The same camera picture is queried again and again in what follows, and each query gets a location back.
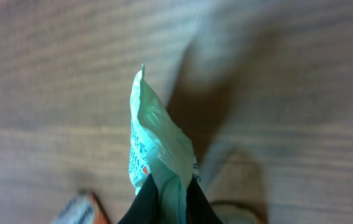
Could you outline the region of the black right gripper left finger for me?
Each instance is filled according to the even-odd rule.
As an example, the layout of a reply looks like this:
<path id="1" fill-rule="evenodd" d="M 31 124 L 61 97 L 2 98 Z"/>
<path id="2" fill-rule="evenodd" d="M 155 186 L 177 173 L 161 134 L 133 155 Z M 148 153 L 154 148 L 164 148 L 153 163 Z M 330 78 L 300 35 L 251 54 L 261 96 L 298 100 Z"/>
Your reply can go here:
<path id="1" fill-rule="evenodd" d="M 152 174 L 149 174 L 127 213 L 118 224 L 157 224 L 159 196 Z"/>

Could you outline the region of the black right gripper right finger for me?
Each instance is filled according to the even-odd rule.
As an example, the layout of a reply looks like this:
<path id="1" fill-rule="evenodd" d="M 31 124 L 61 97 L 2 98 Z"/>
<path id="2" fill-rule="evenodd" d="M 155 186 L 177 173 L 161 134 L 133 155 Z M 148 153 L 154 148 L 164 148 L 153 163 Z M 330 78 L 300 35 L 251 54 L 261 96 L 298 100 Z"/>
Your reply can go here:
<path id="1" fill-rule="evenodd" d="M 186 191 L 186 222 L 188 224 L 222 224 L 194 177 Z"/>

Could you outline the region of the orange Kleenex tissue pack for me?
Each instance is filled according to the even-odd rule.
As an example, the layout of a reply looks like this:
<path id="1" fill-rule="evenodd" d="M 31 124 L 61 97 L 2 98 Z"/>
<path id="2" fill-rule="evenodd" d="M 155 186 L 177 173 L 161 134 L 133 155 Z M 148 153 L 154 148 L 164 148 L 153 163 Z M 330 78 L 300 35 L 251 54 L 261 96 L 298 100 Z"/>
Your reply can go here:
<path id="1" fill-rule="evenodd" d="M 51 224 L 110 224 L 93 192 L 82 191 L 73 197 Z"/>

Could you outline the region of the teal wet wipes pack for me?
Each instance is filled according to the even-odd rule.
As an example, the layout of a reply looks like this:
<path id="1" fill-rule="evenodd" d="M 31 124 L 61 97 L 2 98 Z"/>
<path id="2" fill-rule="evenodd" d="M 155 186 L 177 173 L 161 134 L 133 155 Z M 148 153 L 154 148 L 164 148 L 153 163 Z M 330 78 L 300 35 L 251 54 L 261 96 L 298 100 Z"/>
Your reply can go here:
<path id="1" fill-rule="evenodd" d="M 129 178 L 140 194 L 152 176 L 158 189 L 160 222 L 186 223 L 188 186 L 192 180 L 201 181 L 193 145 L 144 77 L 141 69 L 131 90 Z"/>

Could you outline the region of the green lidded jar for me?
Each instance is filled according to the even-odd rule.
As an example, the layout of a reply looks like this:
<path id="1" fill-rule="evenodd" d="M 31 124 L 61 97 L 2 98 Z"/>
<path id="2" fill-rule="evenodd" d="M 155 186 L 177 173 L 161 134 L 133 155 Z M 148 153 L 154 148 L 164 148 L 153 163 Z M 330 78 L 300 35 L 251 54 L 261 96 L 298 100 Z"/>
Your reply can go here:
<path id="1" fill-rule="evenodd" d="M 210 203 L 224 224 L 267 224 L 267 214 L 249 203 L 217 200 Z"/>

